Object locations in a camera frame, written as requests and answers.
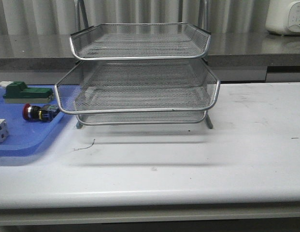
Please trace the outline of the silver mesh tray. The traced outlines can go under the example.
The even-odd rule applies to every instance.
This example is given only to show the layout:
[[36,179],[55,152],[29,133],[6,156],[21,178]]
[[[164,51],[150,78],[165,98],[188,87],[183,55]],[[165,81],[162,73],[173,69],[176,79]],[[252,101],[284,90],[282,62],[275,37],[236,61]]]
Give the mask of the silver mesh tray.
[[211,34],[189,23],[100,24],[70,36],[79,60],[201,58]]
[[204,111],[220,81],[201,58],[82,61],[55,84],[60,109],[72,115]]
[[121,124],[172,124],[199,123],[207,117],[207,111],[164,111],[96,113],[77,115],[79,123],[87,126]]

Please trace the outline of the red emergency stop button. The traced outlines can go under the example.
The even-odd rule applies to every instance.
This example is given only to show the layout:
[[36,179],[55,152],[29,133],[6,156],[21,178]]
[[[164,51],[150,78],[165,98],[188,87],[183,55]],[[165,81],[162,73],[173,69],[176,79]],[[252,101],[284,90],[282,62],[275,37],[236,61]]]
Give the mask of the red emergency stop button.
[[45,104],[43,106],[25,104],[22,110],[22,117],[26,121],[51,122],[60,112],[57,105]]

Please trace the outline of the blue plastic tray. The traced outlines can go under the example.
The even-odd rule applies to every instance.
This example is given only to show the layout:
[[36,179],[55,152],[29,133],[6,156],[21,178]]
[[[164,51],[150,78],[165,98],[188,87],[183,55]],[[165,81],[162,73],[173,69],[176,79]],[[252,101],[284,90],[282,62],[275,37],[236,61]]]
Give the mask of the blue plastic tray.
[[7,123],[8,137],[0,143],[0,157],[25,157],[46,142],[50,145],[66,124],[76,119],[60,112],[51,122],[25,121],[22,117],[23,104],[6,104],[5,89],[0,87],[0,119]]

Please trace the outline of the green terminal block component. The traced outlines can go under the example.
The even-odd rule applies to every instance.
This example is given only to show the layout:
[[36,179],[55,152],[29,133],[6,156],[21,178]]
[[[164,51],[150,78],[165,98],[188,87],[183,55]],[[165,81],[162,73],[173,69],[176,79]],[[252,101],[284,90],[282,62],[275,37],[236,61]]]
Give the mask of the green terminal block component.
[[50,87],[29,87],[22,81],[2,81],[0,87],[5,89],[5,103],[49,103],[54,99]]

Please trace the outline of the grey steel counter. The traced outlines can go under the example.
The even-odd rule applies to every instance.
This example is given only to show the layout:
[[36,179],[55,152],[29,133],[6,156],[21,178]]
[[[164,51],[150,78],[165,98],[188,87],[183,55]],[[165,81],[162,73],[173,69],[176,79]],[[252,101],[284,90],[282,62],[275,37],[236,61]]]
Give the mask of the grey steel counter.
[[[207,61],[222,83],[300,82],[300,36],[214,33]],[[68,35],[0,35],[0,81],[52,85],[74,65]]]

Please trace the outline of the white grey cube connector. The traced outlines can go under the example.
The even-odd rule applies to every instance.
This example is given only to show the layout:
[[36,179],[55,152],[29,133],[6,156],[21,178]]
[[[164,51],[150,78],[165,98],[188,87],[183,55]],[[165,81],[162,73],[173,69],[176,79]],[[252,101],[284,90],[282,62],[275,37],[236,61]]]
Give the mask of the white grey cube connector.
[[8,136],[7,121],[5,119],[0,119],[0,144],[3,143]]

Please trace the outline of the white kitchen appliance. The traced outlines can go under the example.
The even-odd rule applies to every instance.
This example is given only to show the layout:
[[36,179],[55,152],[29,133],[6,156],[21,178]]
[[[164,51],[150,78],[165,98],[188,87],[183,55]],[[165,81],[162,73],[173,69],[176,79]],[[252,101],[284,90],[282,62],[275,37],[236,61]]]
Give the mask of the white kitchen appliance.
[[278,35],[300,35],[300,0],[271,0],[265,29]]

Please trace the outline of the silver metal rack frame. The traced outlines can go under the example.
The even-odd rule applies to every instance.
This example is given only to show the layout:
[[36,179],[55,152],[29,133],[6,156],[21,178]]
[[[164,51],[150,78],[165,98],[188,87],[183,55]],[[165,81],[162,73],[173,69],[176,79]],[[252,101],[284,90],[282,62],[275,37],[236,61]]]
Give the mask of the silver metal rack frame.
[[[82,0],[77,0],[77,1],[75,1],[74,4],[75,4],[75,13],[76,13],[76,27],[77,27],[78,32],[91,27],[88,23],[88,18],[87,18],[86,8],[85,8],[84,2]],[[207,114],[207,117],[203,121],[206,122],[208,128],[213,127],[212,122],[211,122],[210,117],[209,117],[208,114]]]

